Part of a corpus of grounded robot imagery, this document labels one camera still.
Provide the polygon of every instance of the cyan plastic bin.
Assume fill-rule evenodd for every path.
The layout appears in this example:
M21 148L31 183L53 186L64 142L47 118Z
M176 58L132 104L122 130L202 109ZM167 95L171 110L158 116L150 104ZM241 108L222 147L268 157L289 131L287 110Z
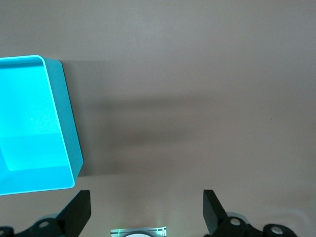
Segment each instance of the cyan plastic bin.
M0 58L0 195L71 188L82 164L62 64Z

